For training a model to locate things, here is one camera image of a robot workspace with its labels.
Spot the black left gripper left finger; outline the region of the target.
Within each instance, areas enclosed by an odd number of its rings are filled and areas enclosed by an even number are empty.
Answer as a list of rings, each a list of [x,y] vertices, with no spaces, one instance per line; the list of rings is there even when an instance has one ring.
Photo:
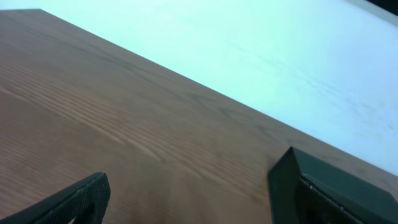
[[[106,173],[94,174],[1,220],[1,224],[101,224],[111,190]]]

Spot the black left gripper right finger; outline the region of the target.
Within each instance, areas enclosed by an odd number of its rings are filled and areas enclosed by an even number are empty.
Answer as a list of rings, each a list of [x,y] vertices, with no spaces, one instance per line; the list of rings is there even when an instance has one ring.
[[[300,224],[364,223],[304,177],[295,188],[295,211]]]

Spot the black gift box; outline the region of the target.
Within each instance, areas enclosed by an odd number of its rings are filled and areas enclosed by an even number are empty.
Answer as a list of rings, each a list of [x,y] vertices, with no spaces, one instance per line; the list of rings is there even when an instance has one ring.
[[[267,174],[274,224],[300,224],[295,211],[295,188],[300,177],[363,224],[397,224],[397,200],[389,192],[294,147]]]

